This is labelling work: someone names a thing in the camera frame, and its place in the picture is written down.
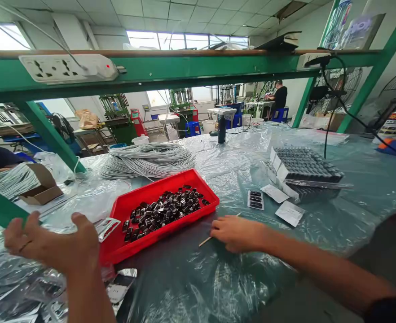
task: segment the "spray can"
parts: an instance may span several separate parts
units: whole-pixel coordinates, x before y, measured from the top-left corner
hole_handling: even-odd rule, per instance
[[[381,137],[381,139],[391,138],[396,136],[396,111],[394,111],[387,119],[387,121],[385,121],[382,128],[378,132],[378,136]],[[377,138],[375,138],[373,139],[373,143],[379,144],[380,141]]]
[[[223,114],[219,115],[219,136],[217,142],[223,144],[226,137],[226,126],[225,126],[225,116]]]

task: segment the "factory floor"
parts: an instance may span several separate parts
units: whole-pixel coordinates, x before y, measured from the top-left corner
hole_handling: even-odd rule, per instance
[[[396,221],[389,220],[378,227],[370,244],[350,260],[396,286]],[[264,307],[252,322],[359,323],[363,320],[306,278]]]

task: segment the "white container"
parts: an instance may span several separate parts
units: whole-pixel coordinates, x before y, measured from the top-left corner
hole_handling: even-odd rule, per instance
[[[136,137],[131,140],[134,144],[148,144],[149,138],[147,136]]]
[[[260,126],[264,122],[262,118],[252,118],[252,125],[253,126]]]
[[[211,131],[216,130],[216,120],[204,120],[202,122],[202,132],[210,133]]]
[[[242,125],[243,126],[248,126],[249,122],[251,121],[251,114],[244,114],[242,115]]]

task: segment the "cardboard box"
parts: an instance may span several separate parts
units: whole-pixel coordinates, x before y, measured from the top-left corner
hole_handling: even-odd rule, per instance
[[[19,198],[31,205],[44,205],[56,197],[63,194],[62,190],[57,187],[56,181],[50,171],[41,164],[27,164],[35,173],[41,185],[22,193]]]
[[[316,117],[318,118],[328,118],[328,120],[331,117],[331,113],[317,113]],[[340,124],[343,121],[343,118],[345,118],[345,114],[343,113],[334,113],[333,117],[331,119],[331,124],[330,124],[330,130],[331,131],[337,131],[339,128]]]

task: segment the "green machine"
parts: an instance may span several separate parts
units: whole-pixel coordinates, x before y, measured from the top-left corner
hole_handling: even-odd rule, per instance
[[[179,88],[170,90],[170,110],[172,112],[176,112],[181,114],[184,118],[180,117],[180,121],[178,123],[178,130],[186,130],[186,120],[187,122],[193,121],[193,110],[190,109],[190,101],[191,101],[191,88]],[[179,137],[184,138],[186,136],[186,132],[179,131]]]
[[[138,137],[131,115],[128,111],[126,96],[121,94],[106,94],[99,97],[105,109],[105,125],[117,143],[132,144],[132,139]]]

